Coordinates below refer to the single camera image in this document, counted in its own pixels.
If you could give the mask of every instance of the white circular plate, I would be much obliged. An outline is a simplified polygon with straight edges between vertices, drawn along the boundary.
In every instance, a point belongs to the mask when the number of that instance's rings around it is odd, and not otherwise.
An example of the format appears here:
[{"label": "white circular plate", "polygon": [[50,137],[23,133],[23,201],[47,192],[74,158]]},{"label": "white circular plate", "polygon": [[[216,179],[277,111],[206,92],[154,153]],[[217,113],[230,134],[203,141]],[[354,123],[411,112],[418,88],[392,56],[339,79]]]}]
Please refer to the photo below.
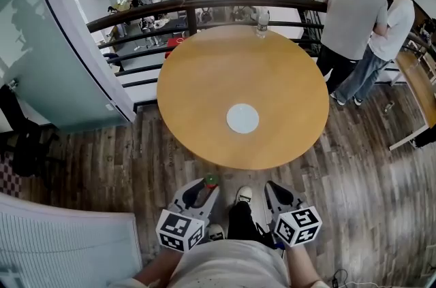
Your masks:
[{"label": "white circular plate", "polygon": [[259,125],[259,114],[248,104],[236,104],[227,112],[227,124],[237,133],[250,133]]}]

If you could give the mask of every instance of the black pants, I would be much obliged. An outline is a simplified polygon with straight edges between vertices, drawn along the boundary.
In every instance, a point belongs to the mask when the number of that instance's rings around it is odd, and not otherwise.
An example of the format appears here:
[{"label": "black pants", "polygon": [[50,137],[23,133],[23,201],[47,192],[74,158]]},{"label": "black pants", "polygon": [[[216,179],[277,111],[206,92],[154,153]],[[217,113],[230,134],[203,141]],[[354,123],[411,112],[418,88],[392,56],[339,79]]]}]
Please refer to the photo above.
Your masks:
[{"label": "black pants", "polygon": [[415,143],[418,148],[422,148],[427,144],[436,142],[436,125],[422,132],[415,138]]},{"label": "black pants", "polygon": [[229,212],[228,240],[256,241],[275,249],[270,234],[262,235],[251,218],[251,208],[247,202],[240,201]]},{"label": "black pants", "polygon": [[321,70],[323,76],[333,69],[326,83],[328,94],[330,94],[353,72],[357,61],[351,61],[348,58],[342,57],[340,54],[322,45],[321,55],[316,65]]}]

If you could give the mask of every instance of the shoe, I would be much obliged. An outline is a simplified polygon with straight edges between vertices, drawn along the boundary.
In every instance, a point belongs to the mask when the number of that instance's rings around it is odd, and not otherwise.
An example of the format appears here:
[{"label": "shoe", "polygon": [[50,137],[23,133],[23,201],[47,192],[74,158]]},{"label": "shoe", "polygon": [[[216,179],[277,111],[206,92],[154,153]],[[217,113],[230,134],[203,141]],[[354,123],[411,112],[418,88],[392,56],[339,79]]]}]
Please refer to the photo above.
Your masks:
[{"label": "shoe", "polygon": [[357,99],[356,97],[353,97],[353,99],[354,99],[354,103],[355,103],[357,106],[361,106],[361,105],[362,105],[362,101],[361,101],[360,99]]},{"label": "shoe", "polygon": [[208,226],[208,237],[210,241],[218,241],[218,240],[224,240],[225,234],[224,229],[220,224],[210,224]]},{"label": "shoe", "polygon": [[237,204],[238,202],[244,201],[251,204],[251,198],[253,198],[251,187],[241,187],[236,194],[234,203]]},{"label": "shoe", "polygon": [[417,149],[418,147],[416,146],[416,141],[414,139],[409,140],[410,145],[413,146],[414,149]]},{"label": "shoe", "polygon": [[333,93],[331,93],[330,94],[330,96],[340,105],[340,106],[344,106],[345,105],[345,103],[343,103],[342,101],[339,101],[337,98],[336,98],[336,95],[334,95],[334,92]]}]

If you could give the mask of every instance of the frosted glass panel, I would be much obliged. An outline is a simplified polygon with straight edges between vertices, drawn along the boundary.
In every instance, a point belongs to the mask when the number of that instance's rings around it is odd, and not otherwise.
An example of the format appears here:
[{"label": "frosted glass panel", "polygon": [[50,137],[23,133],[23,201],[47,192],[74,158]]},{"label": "frosted glass panel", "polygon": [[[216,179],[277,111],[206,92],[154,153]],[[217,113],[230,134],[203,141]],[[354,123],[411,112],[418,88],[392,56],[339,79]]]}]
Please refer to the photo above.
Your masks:
[{"label": "frosted glass panel", "polygon": [[125,122],[82,65],[44,0],[0,0],[0,85],[57,127],[86,130]]}]

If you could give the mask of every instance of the white t-shirt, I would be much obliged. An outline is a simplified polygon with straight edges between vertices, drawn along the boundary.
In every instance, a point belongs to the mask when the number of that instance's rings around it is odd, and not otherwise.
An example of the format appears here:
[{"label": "white t-shirt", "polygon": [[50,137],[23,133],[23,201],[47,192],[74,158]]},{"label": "white t-shirt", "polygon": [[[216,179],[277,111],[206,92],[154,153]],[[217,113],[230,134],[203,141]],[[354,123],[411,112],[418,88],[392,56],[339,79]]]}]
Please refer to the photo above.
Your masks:
[{"label": "white t-shirt", "polygon": [[321,43],[342,57],[362,59],[375,23],[386,25],[386,0],[325,0]]},{"label": "white t-shirt", "polygon": [[[287,268],[274,251],[259,242],[221,240],[195,246],[184,254],[168,288],[288,288]],[[146,288],[130,278],[110,288]],[[328,288],[316,282],[312,288]]]},{"label": "white t-shirt", "polygon": [[386,36],[373,33],[369,47],[374,54],[384,61],[395,59],[400,52],[410,29],[414,24],[415,9],[412,0],[394,0],[388,10],[388,32]]}]

